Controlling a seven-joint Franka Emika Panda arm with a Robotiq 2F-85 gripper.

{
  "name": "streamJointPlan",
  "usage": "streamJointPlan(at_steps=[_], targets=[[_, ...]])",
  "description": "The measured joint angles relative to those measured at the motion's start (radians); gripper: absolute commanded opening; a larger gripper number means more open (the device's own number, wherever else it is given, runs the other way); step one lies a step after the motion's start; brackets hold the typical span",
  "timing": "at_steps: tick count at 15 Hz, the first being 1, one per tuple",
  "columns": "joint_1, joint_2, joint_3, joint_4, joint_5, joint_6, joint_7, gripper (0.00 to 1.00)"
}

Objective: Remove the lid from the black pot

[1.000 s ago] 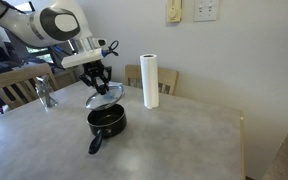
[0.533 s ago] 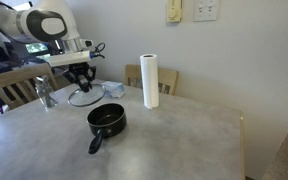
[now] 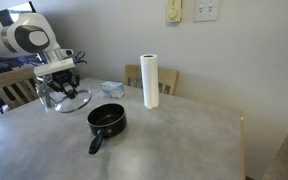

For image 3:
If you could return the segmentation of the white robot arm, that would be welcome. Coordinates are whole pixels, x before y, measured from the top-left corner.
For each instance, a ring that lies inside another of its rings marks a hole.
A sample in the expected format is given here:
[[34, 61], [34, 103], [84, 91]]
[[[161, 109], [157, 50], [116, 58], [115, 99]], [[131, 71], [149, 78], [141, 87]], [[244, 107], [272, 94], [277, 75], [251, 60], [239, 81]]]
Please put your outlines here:
[[46, 20], [38, 13], [23, 13], [10, 26], [0, 28], [0, 58], [10, 59], [43, 53], [47, 63], [34, 68], [36, 76], [51, 74], [48, 85], [70, 99], [77, 95], [78, 83], [73, 83], [69, 71], [75, 66], [72, 49], [63, 49]]

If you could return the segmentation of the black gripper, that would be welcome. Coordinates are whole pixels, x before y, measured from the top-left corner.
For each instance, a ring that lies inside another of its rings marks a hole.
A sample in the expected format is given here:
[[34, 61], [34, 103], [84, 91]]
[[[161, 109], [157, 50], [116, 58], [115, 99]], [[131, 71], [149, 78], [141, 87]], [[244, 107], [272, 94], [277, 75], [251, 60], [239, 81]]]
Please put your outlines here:
[[47, 85], [56, 92], [67, 94], [64, 88], [65, 84], [69, 84], [72, 89], [68, 91], [68, 97], [74, 99], [77, 96], [75, 88], [79, 86], [80, 75], [71, 69], [58, 71], [51, 74], [51, 80], [47, 82]]

